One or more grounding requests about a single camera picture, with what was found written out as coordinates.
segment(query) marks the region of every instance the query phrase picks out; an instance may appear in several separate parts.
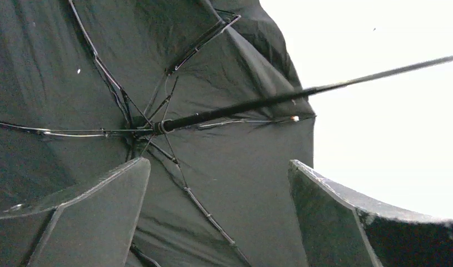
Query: black umbrella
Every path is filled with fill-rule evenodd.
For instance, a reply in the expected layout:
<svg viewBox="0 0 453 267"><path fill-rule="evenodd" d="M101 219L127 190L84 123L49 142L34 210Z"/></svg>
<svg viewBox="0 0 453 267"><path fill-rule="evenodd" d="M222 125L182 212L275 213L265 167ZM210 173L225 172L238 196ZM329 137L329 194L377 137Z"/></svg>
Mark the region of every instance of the black umbrella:
<svg viewBox="0 0 453 267"><path fill-rule="evenodd" d="M0 2L0 212L142 156L127 265L306 266L307 97L452 60L303 90L259 2Z"/></svg>

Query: white sky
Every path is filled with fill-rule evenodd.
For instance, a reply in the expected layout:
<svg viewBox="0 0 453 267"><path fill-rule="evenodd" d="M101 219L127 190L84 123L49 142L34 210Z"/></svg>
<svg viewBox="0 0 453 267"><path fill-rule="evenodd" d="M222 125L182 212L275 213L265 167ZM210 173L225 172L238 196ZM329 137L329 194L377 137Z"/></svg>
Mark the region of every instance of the white sky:
<svg viewBox="0 0 453 267"><path fill-rule="evenodd" d="M453 55L450 0L261 4L304 87ZM311 104L318 172L383 202L453 218L453 63L323 93Z"/></svg>

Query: torn canopy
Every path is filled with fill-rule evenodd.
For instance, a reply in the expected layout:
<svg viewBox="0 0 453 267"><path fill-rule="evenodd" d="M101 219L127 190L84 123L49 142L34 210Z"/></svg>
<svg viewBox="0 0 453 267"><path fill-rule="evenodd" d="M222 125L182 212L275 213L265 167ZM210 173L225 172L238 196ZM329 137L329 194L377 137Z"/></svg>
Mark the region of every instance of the torn canopy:
<svg viewBox="0 0 453 267"><path fill-rule="evenodd" d="M126 123L117 87L132 99L133 116L140 115L136 106L150 117L174 76L169 108L154 122L301 90L282 34L259 1L73 3L77 13L63 0L0 1L0 120L117 129ZM301 121L272 122L291 116ZM230 119L237 120L225 123ZM143 153L152 170L134 243L161 266L306 266L286 173L289 159L312 165L307 100L214 123L169 133L169 142L152 139ZM124 139L43 138L0 128L0 210L95 179L129 151ZM140 264L132 251L127 265Z"/></svg>

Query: black fabric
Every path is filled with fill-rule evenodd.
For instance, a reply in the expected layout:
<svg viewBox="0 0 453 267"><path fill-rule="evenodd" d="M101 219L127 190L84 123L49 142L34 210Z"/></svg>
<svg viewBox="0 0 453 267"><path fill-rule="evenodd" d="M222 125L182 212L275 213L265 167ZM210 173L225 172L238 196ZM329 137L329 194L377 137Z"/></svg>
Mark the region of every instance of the black fabric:
<svg viewBox="0 0 453 267"><path fill-rule="evenodd" d="M148 160L137 158L78 186L56 207L28 266L125 265L149 175Z"/></svg>
<svg viewBox="0 0 453 267"><path fill-rule="evenodd" d="M289 180L310 266L453 266L453 220L382 203L297 160Z"/></svg>
<svg viewBox="0 0 453 267"><path fill-rule="evenodd" d="M159 90L148 115L174 76L171 119L302 89L282 34L258 1L74 2L99 57L134 103L143 110ZM227 16L218 9L242 18L165 77ZM307 100L236 115L295 115L301 121L168 135L194 194L253 266L306 265L285 174L291 158L313 165L315 115ZM0 120L71 130L124 124L68 1L0 1ZM154 142L172 153L165 137ZM122 164L128 150L118 139L50 141L0 129L0 209L95 179ZM175 165L152 147L143 156L152 170L134 236L140 250L163 267L246 265L183 192Z"/></svg>
<svg viewBox="0 0 453 267"><path fill-rule="evenodd" d="M0 266L20 266L28 261L53 212L48 208L0 214Z"/></svg>

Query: umbrella canopy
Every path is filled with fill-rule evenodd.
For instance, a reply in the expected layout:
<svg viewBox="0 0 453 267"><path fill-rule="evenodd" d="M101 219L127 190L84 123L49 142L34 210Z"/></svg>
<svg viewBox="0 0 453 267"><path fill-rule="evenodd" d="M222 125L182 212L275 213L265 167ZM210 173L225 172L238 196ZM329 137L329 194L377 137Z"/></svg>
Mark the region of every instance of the umbrella canopy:
<svg viewBox="0 0 453 267"><path fill-rule="evenodd" d="M130 140L13 126L120 129L301 90L259 1L0 1L0 210L134 156ZM302 99L152 138L127 265L305 265L285 174L313 165L314 117Z"/></svg>

